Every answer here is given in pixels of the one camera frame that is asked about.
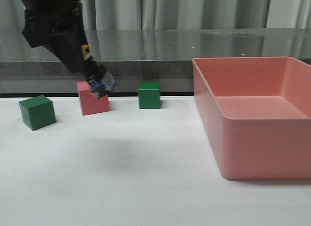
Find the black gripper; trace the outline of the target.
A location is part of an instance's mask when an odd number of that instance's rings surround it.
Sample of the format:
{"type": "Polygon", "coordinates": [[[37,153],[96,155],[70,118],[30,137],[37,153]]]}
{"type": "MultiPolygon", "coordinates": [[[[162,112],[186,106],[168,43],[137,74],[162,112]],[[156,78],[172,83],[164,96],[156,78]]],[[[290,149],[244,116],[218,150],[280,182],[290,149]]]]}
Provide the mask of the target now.
{"type": "Polygon", "coordinates": [[[87,44],[81,0],[21,0],[22,34],[32,48],[45,45],[70,72],[87,72],[82,45],[87,44]]]}

